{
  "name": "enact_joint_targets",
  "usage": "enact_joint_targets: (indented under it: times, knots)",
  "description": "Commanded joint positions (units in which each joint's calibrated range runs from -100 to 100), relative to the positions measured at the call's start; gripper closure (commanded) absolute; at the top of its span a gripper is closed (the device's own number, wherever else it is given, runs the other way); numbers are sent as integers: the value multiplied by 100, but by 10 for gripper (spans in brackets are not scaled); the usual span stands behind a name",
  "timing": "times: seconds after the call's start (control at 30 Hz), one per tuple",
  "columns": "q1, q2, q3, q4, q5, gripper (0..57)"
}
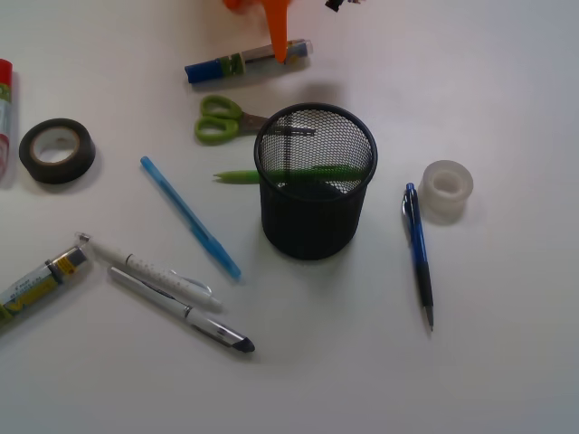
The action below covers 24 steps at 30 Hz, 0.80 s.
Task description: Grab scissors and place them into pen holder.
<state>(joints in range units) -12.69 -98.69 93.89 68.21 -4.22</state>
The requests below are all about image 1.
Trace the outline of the orange fixed gripper finger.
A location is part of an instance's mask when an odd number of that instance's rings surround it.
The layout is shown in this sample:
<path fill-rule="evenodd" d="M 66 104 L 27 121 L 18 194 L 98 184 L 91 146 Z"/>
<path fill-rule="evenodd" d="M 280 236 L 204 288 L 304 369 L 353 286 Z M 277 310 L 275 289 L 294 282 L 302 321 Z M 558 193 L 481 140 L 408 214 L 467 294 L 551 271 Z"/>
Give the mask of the orange fixed gripper finger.
<path fill-rule="evenodd" d="M 287 22 L 289 0 L 261 0 L 271 36 L 271 45 L 277 62 L 287 57 Z"/>

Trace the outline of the orange moving gripper finger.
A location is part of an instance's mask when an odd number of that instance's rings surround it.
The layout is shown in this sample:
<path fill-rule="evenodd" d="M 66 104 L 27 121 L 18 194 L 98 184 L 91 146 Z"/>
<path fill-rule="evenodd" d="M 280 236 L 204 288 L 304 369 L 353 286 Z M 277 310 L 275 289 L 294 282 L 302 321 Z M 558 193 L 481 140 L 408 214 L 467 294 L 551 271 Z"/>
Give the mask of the orange moving gripper finger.
<path fill-rule="evenodd" d="M 223 0 L 223 4 L 234 13 L 244 13 L 255 4 L 255 0 Z"/>

